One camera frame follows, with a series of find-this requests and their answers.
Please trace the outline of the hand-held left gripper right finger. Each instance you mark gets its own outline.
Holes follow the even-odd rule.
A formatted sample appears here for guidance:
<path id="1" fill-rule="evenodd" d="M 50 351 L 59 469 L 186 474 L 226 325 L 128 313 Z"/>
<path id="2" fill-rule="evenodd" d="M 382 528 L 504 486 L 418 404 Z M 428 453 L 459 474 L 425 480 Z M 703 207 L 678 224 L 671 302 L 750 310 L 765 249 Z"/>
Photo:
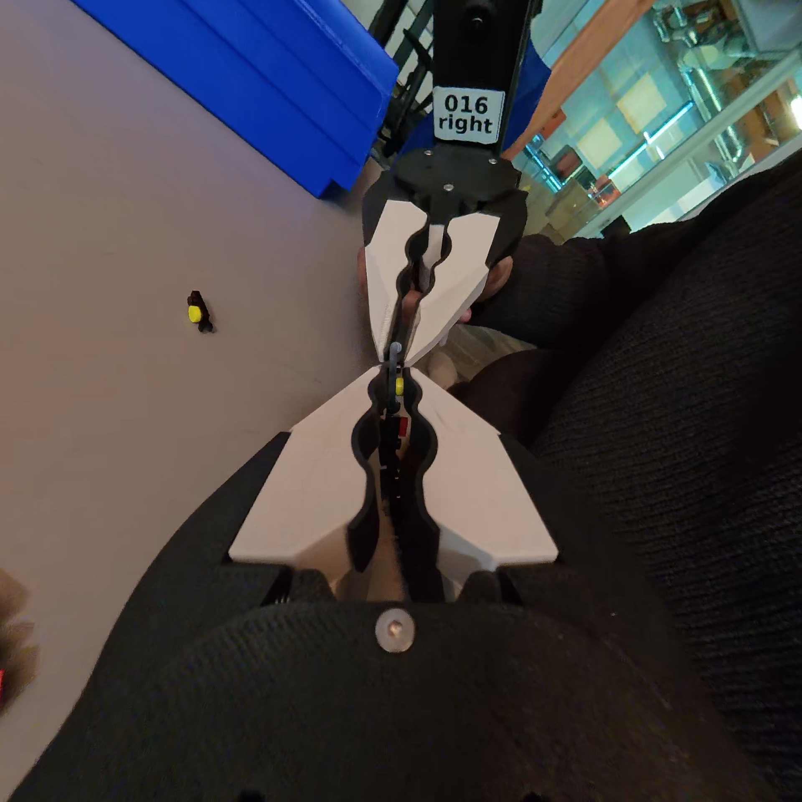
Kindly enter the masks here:
<path id="1" fill-rule="evenodd" d="M 477 572 L 556 561 L 558 548 L 496 428 L 407 371 L 407 593 L 446 598 Z"/>

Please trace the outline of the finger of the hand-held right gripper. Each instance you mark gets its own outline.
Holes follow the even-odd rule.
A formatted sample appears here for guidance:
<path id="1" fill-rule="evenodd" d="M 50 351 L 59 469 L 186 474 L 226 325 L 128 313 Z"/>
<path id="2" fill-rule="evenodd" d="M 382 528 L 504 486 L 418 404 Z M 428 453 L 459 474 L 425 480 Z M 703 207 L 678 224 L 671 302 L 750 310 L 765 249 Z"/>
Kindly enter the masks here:
<path id="1" fill-rule="evenodd" d="M 446 227 L 449 254 L 433 269 L 433 285 L 418 305 L 404 365 L 411 366 L 448 334 L 485 288 L 487 256 L 496 235 L 496 216 L 471 213 Z"/>
<path id="2" fill-rule="evenodd" d="M 365 247 L 366 285 L 371 334 L 379 362 L 388 357 L 390 335 L 396 319 L 402 273 L 412 266 L 407 242 L 428 230 L 426 212 L 411 202 L 386 202 L 371 242 Z"/>

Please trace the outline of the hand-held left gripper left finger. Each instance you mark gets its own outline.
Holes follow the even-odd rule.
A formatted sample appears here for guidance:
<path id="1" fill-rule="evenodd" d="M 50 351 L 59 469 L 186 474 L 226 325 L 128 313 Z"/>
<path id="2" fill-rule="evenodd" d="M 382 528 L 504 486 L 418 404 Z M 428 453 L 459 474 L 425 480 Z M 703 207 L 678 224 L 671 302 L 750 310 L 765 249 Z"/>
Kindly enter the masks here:
<path id="1" fill-rule="evenodd" d="M 364 600 L 380 532 L 378 366 L 316 409 L 286 443 L 228 555 L 323 574 L 339 600 Z"/>

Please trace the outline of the black jointed lego tail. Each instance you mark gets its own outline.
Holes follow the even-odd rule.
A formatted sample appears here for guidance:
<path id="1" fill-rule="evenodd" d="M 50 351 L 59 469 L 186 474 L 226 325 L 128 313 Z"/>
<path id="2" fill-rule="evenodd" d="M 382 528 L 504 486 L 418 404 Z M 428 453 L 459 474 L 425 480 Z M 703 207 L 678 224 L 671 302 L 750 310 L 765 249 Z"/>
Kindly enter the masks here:
<path id="1" fill-rule="evenodd" d="M 402 430 L 410 419 L 404 407 L 404 364 L 402 344 L 392 342 L 388 350 L 386 407 L 379 419 L 379 488 L 383 510 L 394 528 L 403 524 L 411 505 L 413 476 L 404 448 L 408 445 Z"/>

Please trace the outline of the person's right forearm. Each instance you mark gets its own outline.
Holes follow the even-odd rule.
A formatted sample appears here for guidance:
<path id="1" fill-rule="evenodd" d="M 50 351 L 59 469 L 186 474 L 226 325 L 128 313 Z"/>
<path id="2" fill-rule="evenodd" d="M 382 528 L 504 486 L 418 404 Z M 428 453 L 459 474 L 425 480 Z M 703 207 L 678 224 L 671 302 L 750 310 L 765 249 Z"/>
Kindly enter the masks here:
<path id="1" fill-rule="evenodd" d="M 583 348 L 604 338 L 634 308 L 613 244 L 526 236 L 503 286 L 473 305 L 469 323 L 546 348 Z"/>

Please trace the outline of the person's right hand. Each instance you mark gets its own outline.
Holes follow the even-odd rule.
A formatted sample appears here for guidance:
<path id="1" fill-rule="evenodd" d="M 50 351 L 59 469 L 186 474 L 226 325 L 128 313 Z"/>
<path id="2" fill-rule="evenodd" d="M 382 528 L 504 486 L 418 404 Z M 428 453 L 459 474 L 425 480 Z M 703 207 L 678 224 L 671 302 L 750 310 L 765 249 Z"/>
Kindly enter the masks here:
<path id="1" fill-rule="evenodd" d="M 493 266 L 486 279 L 485 287 L 483 288 L 482 292 L 476 298 L 476 303 L 481 304 L 486 300 L 490 299 L 491 297 L 495 296 L 500 292 L 501 289 L 505 287 L 508 282 L 508 279 L 513 270 L 513 259 L 510 256 L 507 256 L 505 259 L 501 260 Z M 367 285 L 367 277 L 366 277 L 366 256 L 365 256 L 365 248 L 362 247 L 359 249 L 357 254 L 357 276 L 358 276 L 358 285 L 360 288 L 361 295 L 363 296 L 365 302 L 368 300 L 368 285 Z M 413 317 L 417 312 L 417 308 L 422 297 L 421 292 L 417 289 L 417 287 L 412 284 L 408 289 L 402 303 L 402 320 L 404 324 L 410 324 Z"/>

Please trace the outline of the beige trousers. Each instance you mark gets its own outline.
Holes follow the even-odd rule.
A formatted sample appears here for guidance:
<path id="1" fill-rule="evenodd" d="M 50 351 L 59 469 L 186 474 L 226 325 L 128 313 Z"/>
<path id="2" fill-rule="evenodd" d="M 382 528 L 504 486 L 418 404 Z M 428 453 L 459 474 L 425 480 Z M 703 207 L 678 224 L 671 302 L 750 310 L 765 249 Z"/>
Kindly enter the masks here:
<path id="1" fill-rule="evenodd" d="M 420 369 L 435 384 L 449 389 L 471 380 L 504 356 L 533 348 L 485 327 L 456 325 L 446 339 L 424 358 Z"/>

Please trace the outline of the wooden beam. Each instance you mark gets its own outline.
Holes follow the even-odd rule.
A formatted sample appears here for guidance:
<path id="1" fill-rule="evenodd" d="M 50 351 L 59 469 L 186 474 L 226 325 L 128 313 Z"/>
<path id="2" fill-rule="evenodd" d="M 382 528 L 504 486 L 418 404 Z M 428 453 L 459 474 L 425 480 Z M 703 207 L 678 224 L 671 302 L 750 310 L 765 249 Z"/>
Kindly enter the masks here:
<path id="1" fill-rule="evenodd" d="M 607 1 L 601 6 L 556 60 L 526 129 L 502 158 L 512 161 L 524 150 L 652 5 L 651 1 Z"/>

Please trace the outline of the black knitted sweater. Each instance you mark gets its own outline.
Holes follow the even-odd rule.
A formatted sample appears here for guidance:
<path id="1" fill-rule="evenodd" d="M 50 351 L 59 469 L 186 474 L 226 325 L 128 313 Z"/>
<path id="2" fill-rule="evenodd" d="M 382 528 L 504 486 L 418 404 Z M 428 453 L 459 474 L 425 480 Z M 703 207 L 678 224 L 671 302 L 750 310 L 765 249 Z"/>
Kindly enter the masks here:
<path id="1" fill-rule="evenodd" d="M 631 314 L 454 393 L 637 547 L 747 751 L 800 800 L 800 152 L 604 241 Z"/>

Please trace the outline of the blue plastic bin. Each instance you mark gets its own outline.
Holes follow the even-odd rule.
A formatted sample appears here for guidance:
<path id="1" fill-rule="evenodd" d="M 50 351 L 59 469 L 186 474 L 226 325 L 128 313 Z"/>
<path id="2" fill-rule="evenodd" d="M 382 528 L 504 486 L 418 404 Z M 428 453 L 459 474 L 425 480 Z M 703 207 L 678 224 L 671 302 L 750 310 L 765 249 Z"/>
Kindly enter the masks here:
<path id="1" fill-rule="evenodd" d="M 339 1 L 75 1 L 315 197 L 354 187 L 396 86 Z"/>

